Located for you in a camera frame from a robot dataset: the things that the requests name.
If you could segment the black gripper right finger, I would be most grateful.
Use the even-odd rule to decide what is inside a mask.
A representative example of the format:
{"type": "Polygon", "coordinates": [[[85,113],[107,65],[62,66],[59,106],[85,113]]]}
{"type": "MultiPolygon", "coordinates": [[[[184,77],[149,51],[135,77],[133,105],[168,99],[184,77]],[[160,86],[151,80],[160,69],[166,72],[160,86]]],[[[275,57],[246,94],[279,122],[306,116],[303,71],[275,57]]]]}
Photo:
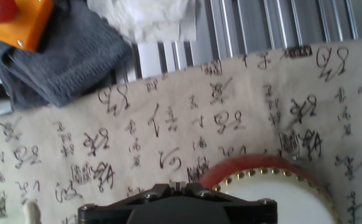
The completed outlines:
{"type": "Polygon", "coordinates": [[[177,184],[177,220],[184,223],[277,223],[277,202],[259,198],[245,200],[200,183],[177,184]]]}

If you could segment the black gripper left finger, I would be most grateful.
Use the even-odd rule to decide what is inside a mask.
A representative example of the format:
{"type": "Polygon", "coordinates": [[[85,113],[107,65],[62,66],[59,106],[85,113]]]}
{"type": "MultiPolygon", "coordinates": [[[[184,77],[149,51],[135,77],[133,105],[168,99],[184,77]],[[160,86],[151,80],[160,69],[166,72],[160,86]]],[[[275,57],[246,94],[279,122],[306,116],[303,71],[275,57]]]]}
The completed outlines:
{"type": "Polygon", "coordinates": [[[155,184],[153,188],[143,191],[124,200],[107,206],[87,203],[78,208],[78,224],[90,223],[127,223],[131,213],[143,206],[149,205],[174,195],[177,183],[155,184]]]}

